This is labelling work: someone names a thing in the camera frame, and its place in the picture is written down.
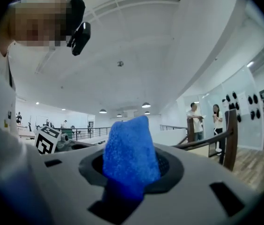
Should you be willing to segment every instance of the brown wooden post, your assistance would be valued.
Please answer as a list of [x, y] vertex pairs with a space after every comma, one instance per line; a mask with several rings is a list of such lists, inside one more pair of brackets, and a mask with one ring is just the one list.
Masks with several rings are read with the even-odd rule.
[[236, 109], [225, 112], [227, 131], [231, 132], [227, 137], [226, 152], [224, 158], [224, 167], [233, 171], [238, 144], [238, 124]]
[[193, 125], [193, 118], [187, 119], [187, 142], [194, 142], [194, 125]]

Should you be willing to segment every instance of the neck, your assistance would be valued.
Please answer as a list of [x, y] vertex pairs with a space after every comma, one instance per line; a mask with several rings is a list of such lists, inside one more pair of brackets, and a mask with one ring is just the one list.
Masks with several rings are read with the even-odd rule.
[[0, 53], [3, 57], [6, 56], [9, 45], [14, 41], [11, 33], [11, 16], [10, 7], [0, 20]]

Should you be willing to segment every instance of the blue sponge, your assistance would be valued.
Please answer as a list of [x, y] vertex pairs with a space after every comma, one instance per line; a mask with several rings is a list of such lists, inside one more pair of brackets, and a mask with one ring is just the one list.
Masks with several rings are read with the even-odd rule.
[[142, 199], [144, 188], [160, 179], [148, 118], [116, 122], [103, 155], [103, 173], [118, 196]]

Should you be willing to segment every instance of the long dark hair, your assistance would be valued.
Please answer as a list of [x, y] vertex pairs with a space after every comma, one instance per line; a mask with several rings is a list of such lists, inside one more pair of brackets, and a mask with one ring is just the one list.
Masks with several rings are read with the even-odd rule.
[[216, 116], [218, 117], [220, 115], [220, 107], [217, 104], [214, 104], [213, 107], [214, 106], [218, 108], [218, 111], [216, 113]]

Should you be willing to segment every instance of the floor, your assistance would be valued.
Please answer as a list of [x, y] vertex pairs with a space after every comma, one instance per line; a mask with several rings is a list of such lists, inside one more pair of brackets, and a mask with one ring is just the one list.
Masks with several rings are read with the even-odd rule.
[[[215, 152], [215, 145], [210, 145], [210, 153]], [[238, 148], [233, 174], [251, 188], [264, 191], [264, 150]]]

